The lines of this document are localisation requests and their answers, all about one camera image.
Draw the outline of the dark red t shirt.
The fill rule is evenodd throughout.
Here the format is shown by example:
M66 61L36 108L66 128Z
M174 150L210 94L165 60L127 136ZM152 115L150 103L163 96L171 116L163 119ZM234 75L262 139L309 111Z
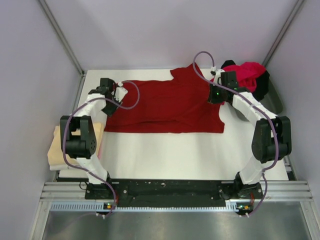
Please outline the dark red t shirt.
M210 85L197 64L170 70L171 80L124 82L128 90L119 108L106 120L113 133L213 133L225 124L220 104L210 104Z

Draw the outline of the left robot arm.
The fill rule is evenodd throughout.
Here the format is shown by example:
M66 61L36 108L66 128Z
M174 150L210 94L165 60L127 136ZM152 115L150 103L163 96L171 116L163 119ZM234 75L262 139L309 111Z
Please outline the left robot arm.
M69 167L86 172L89 183L97 185L97 194L105 199L113 194L114 187L106 181L108 172L98 158L94 120L100 112L112 116L127 93L122 82L101 78L99 86L88 93L85 102L71 115L63 115L59 121L64 162Z

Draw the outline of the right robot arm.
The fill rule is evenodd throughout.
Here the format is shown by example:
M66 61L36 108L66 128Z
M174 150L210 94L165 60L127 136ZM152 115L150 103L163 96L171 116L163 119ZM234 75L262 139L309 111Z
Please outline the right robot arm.
M246 198L260 190L260 180L265 172L292 152L291 121L269 111L246 87L240 86L234 71L212 67L210 73L213 79L207 101L210 104L229 103L254 127L252 157L236 174L232 188L221 192L226 200Z

